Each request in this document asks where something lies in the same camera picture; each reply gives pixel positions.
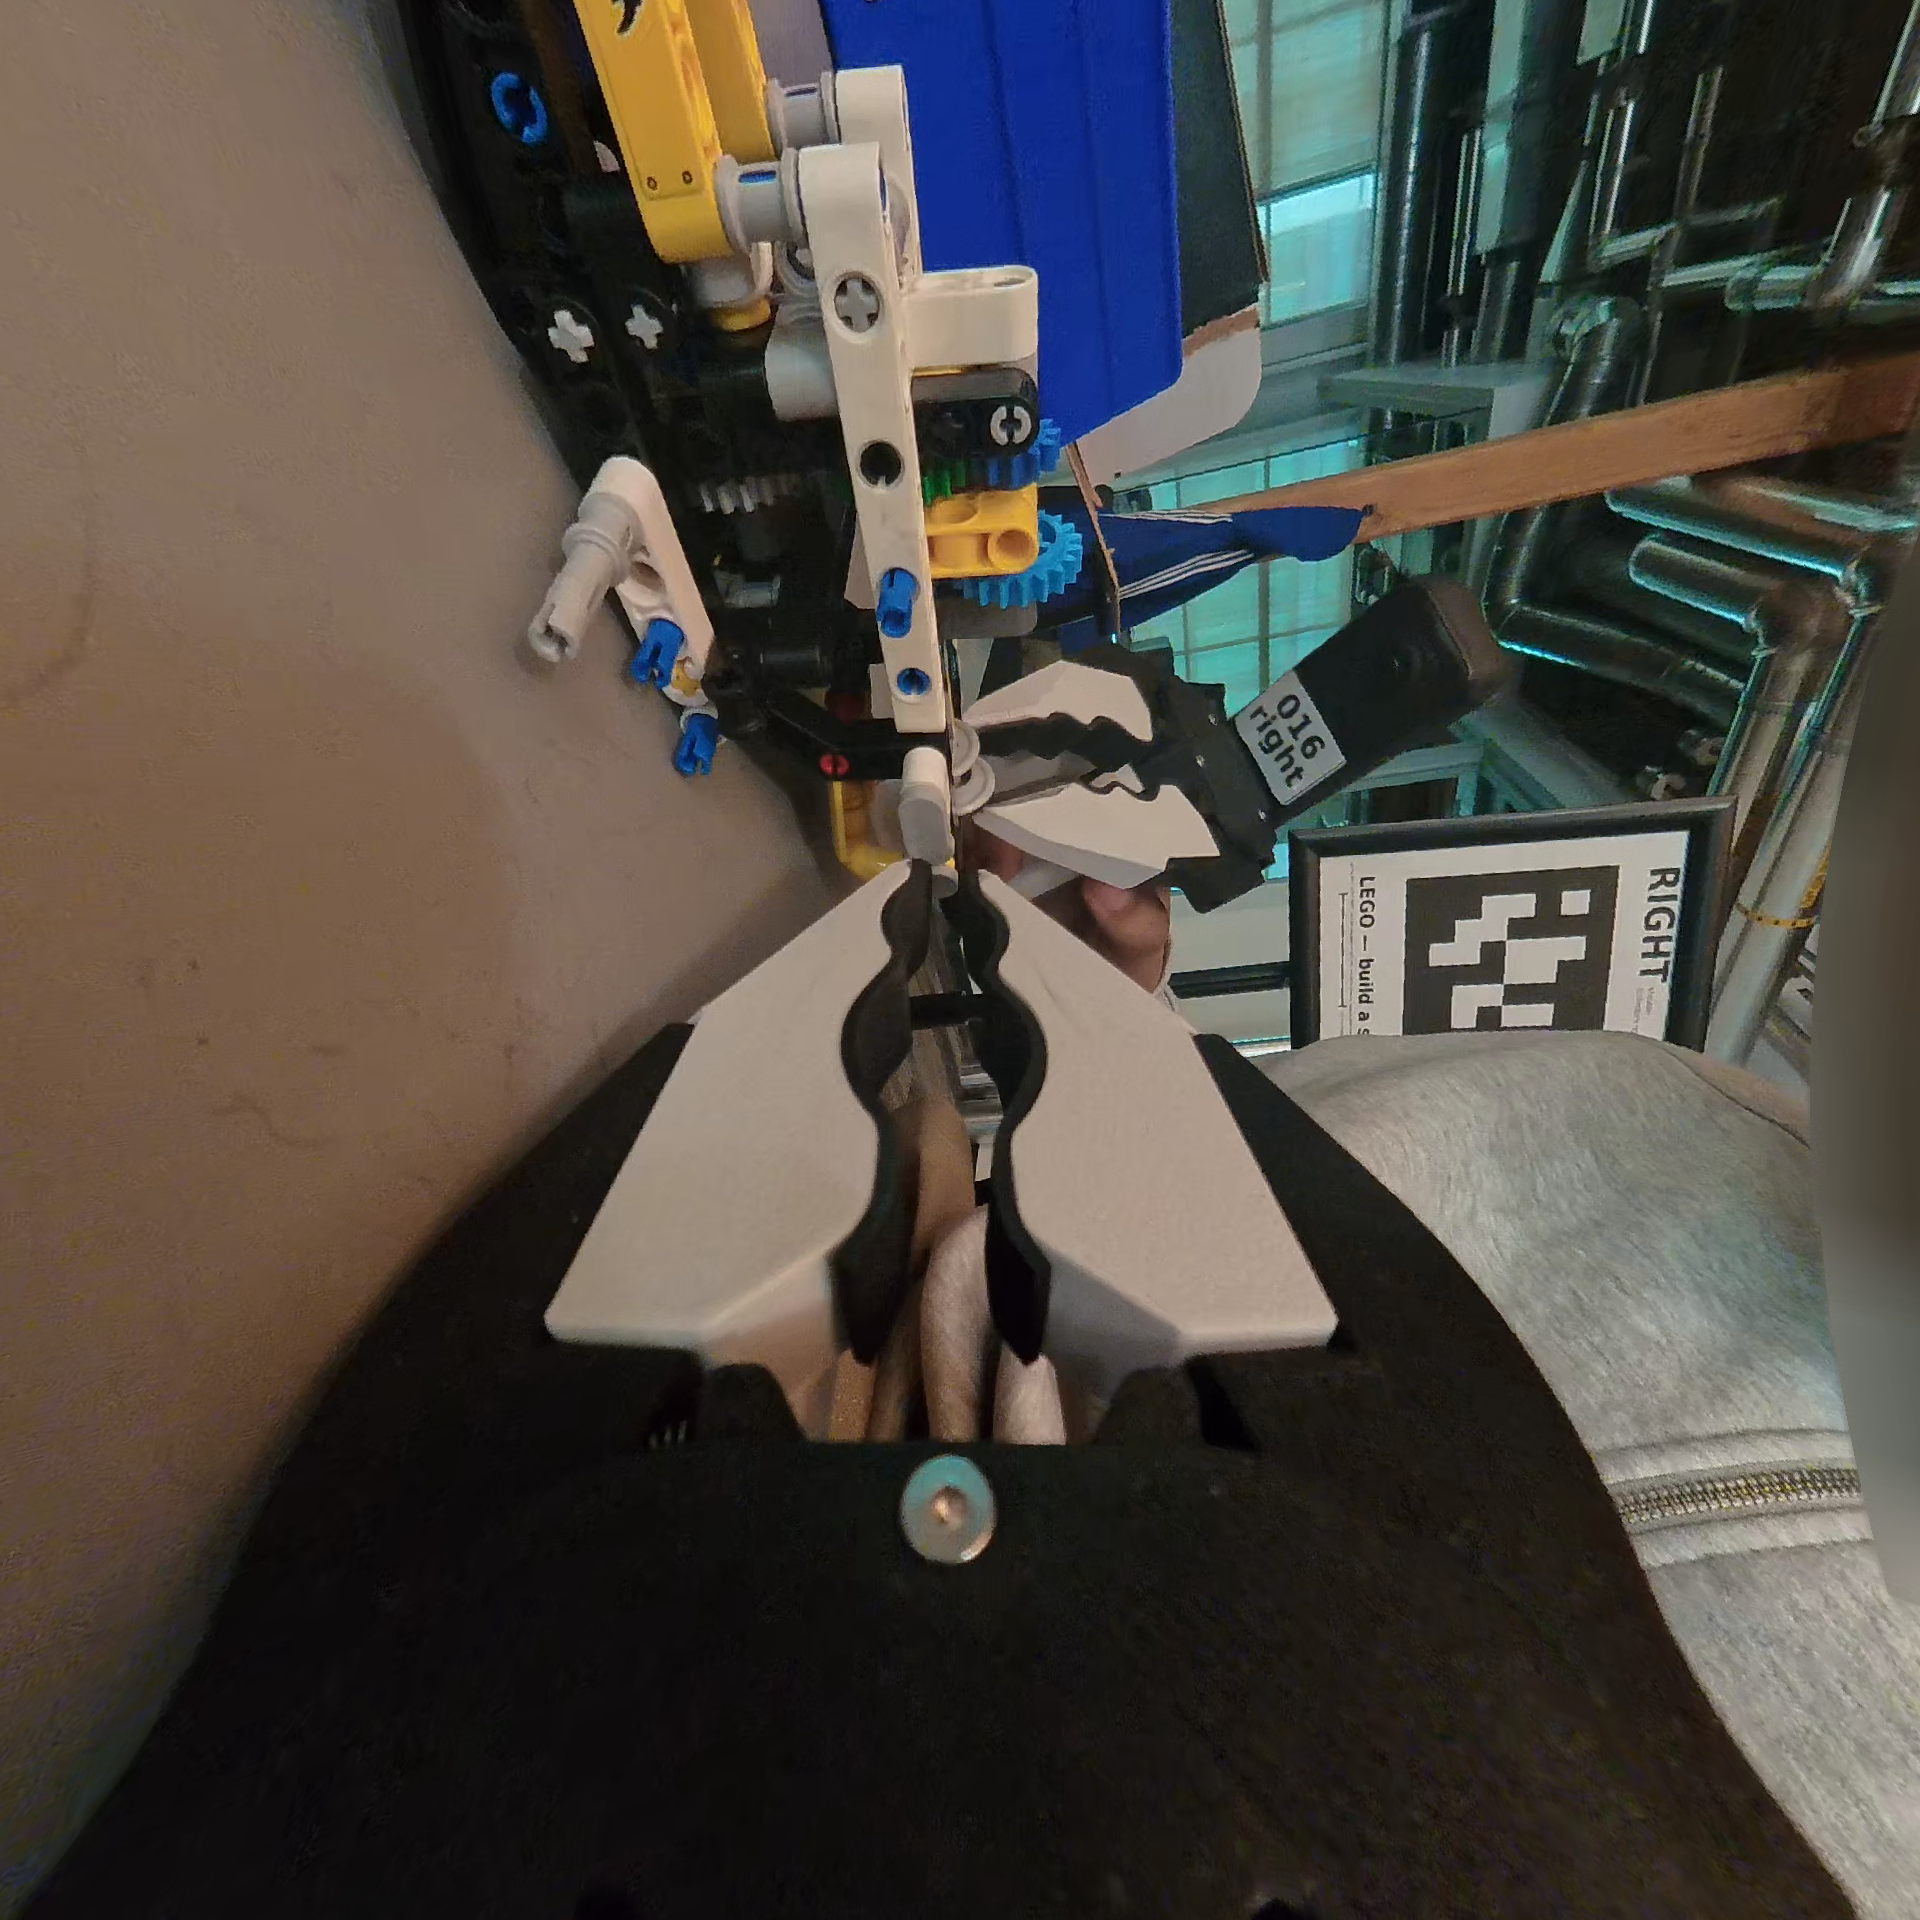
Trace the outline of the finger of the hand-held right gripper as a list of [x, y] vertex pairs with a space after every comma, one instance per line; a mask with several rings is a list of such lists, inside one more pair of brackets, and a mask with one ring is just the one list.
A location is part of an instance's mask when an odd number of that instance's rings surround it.
[[1134, 768], [972, 764], [969, 818], [984, 846], [1003, 847], [977, 860], [1015, 893], [1058, 893], [1079, 878], [1136, 890], [1193, 858], [1187, 791], [1147, 791]]
[[984, 693], [959, 723], [1001, 776], [1117, 776], [1173, 748], [1167, 715], [1134, 673], [1079, 660]]

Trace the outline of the wooden beam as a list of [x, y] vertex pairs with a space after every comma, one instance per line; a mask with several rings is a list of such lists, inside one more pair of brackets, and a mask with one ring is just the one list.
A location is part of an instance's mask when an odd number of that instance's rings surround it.
[[1380, 542], [1678, 473], [1901, 438], [1915, 417], [1917, 351], [1856, 356], [1245, 495], [1205, 511], [1335, 506], [1365, 511], [1362, 538]]

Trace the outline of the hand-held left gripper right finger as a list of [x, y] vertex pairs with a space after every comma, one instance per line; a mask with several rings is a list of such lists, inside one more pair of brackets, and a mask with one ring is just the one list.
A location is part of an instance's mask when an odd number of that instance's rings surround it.
[[1335, 1303], [1199, 1034], [996, 876], [949, 922], [1001, 1130], [942, 1237], [942, 1438], [1058, 1445], [1140, 1373], [1324, 1350]]

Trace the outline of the yellow black lego crane model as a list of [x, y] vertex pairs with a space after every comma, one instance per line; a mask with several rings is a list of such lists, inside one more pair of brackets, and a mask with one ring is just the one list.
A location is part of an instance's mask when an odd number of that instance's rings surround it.
[[452, 234], [587, 485], [526, 653], [614, 611], [674, 764], [762, 739], [856, 876], [955, 890], [994, 796], [962, 637], [1083, 545], [1037, 506], [1037, 272], [921, 252], [901, 68], [813, 3], [400, 3]]

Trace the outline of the cluster of metal pipes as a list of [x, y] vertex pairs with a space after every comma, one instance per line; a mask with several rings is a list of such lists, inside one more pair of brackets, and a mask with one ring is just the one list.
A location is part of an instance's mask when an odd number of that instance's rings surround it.
[[[1390, 3], [1366, 360], [1390, 462], [1917, 351], [1917, 3]], [[1735, 805], [1707, 1049], [1818, 922], [1917, 473], [1851, 452], [1392, 536], [1439, 558], [1652, 796]]]

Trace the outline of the black framed tag sign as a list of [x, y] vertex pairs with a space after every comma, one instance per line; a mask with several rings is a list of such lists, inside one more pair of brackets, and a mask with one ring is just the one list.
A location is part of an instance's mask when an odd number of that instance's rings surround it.
[[1707, 1038], [1735, 805], [1648, 800], [1288, 838], [1292, 1045]]

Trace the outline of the person's right hand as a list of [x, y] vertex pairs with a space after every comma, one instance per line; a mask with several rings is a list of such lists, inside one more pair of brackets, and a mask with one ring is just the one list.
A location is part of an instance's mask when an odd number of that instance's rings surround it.
[[1131, 890], [1094, 876], [1070, 876], [1044, 893], [1024, 893], [1024, 897], [1136, 987], [1164, 1001], [1173, 930], [1172, 890], [1161, 876]]

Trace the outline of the blue white-striped cloth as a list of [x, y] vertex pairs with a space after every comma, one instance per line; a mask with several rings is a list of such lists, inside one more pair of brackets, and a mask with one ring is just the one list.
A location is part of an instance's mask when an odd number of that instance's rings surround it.
[[1117, 633], [1187, 607], [1245, 570], [1268, 561], [1324, 562], [1354, 548], [1366, 509], [1281, 506], [1256, 511], [1131, 511], [1101, 516], [1117, 562]]

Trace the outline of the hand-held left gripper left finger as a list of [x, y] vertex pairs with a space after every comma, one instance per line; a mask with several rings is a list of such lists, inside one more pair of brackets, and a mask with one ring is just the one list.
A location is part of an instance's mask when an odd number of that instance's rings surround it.
[[544, 1325], [579, 1348], [761, 1368], [830, 1426], [909, 1292], [917, 1150], [884, 1087], [916, 1038], [934, 876], [901, 860], [709, 1001]]

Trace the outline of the blue cardboard box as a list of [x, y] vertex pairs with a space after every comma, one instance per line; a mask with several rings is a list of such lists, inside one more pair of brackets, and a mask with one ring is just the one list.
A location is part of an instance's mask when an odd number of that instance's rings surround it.
[[923, 264], [1037, 272], [1037, 389], [1094, 480], [1235, 431], [1268, 264], [1220, 3], [825, 3], [901, 68]]

